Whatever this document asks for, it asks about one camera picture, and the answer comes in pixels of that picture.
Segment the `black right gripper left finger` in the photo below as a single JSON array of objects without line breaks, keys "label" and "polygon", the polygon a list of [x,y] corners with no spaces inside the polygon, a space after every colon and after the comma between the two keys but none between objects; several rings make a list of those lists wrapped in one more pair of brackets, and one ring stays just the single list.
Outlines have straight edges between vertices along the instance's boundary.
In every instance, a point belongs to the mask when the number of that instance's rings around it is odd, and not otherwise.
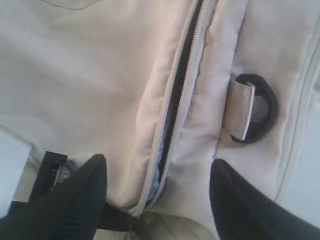
[{"label": "black right gripper left finger", "polygon": [[106,159],[95,154],[71,177],[0,220],[2,240],[92,240],[105,205]]}]

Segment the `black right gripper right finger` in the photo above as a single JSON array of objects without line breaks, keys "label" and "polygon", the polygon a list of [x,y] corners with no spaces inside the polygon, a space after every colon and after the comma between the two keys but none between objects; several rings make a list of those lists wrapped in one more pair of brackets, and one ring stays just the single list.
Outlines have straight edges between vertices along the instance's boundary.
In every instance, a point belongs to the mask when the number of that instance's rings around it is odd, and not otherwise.
[{"label": "black right gripper right finger", "polygon": [[270,200],[225,160],[211,165],[211,210],[222,240],[318,240],[319,228]]}]

